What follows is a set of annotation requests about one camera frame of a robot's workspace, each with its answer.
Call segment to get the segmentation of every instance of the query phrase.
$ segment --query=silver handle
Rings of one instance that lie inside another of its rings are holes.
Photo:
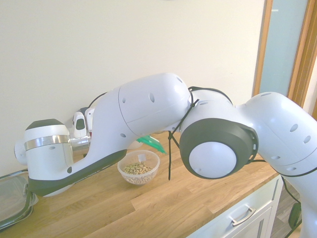
[[[236,227],[236,226],[244,223],[246,220],[248,220],[250,217],[252,217],[252,215],[256,212],[255,208],[252,208],[252,207],[248,207],[248,208],[249,208],[248,211],[250,211],[251,213],[247,217],[241,219],[240,221],[236,221],[235,219],[231,218],[233,227]]]

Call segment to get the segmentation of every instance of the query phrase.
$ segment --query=white wall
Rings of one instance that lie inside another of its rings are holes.
[[[308,85],[308,90],[304,102],[303,109],[309,113],[313,114],[315,102],[317,98],[317,61],[315,61],[315,65],[313,67],[312,77]]]
[[[65,123],[102,92],[160,72],[252,94],[264,0],[0,1],[0,176],[35,120]]]

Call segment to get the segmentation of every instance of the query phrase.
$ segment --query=door frame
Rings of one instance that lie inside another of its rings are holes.
[[[315,106],[314,106],[314,109],[313,109],[313,113],[312,113],[312,117],[317,120],[317,99],[315,101]]]
[[[288,98],[293,100],[301,107],[304,106],[308,85],[317,56],[317,3],[315,4],[315,2],[316,0],[309,0],[307,3],[300,40],[294,60],[293,72],[288,89]],[[261,77],[263,72],[265,48],[272,6],[273,0],[265,1],[253,96],[260,93]]]

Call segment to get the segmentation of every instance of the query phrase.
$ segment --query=green object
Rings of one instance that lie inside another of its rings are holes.
[[[295,203],[292,207],[291,213],[288,218],[288,224],[293,229],[296,227],[299,216],[301,215],[302,207],[300,203]]]
[[[165,152],[163,146],[161,145],[161,143],[158,140],[156,140],[155,138],[153,138],[153,137],[151,137],[149,135],[143,136],[143,137],[137,139],[137,141],[140,142],[140,143],[147,144],[147,145],[157,149],[158,151],[166,154],[166,152]]]

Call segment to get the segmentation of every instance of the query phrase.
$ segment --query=wooden countertop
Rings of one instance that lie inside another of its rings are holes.
[[[168,134],[154,134],[168,150]],[[267,163],[246,165],[222,179],[195,177],[172,141],[156,177],[143,186],[126,182],[116,165],[53,197],[39,197],[27,219],[0,232],[3,238],[180,238],[186,237],[278,175]]]

